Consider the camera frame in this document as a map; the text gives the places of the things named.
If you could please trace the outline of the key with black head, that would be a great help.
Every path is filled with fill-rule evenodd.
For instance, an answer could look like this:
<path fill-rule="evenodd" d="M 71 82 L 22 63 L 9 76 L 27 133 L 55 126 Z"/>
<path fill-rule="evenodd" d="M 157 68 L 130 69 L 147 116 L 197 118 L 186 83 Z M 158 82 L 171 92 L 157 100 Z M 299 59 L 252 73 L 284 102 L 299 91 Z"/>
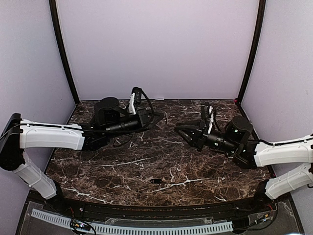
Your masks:
<path fill-rule="evenodd" d="M 152 183 L 152 184 L 161 184 L 162 180 L 161 179 L 151 179 L 150 183 Z"/>

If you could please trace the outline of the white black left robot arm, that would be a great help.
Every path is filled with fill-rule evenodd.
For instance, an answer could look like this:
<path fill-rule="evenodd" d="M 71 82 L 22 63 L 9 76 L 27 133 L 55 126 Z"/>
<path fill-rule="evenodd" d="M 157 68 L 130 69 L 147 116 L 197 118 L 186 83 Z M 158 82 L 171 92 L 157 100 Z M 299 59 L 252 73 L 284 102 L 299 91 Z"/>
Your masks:
<path fill-rule="evenodd" d="M 25 149 L 33 147 L 66 148 L 95 151 L 111 139 L 140 133 L 154 127 L 164 118 L 153 107 L 140 106 L 131 96 L 126 108 L 115 97 L 106 97 L 94 105 L 94 116 L 88 124 L 49 124 L 32 122 L 15 113 L 0 136 L 0 167 L 17 174 L 34 188 L 58 213 L 66 213 L 69 203 L 55 181 L 47 177 L 28 157 Z"/>

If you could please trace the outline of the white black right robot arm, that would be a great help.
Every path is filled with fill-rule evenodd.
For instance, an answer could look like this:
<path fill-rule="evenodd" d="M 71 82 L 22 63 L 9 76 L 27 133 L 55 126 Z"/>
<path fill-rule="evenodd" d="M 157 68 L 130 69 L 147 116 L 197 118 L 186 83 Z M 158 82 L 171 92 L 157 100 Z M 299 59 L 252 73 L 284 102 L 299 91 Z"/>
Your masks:
<path fill-rule="evenodd" d="M 250 140 L 252 124 L 242 116 L 235 116 L 221 132 L 213 120 L 178 123 L 175 132 L 189 146 L 202 151 L 204 146 L 221 152 L 243 169 L 255 169 L 268 165 L 300 163 L 297 168 L 276 178 L 262 181 L 250 200 L 250 209 L 261 212 L 279 196 L 308 186 L 313 182 L 313 137 L 305 136 L 288 142 Z"/>

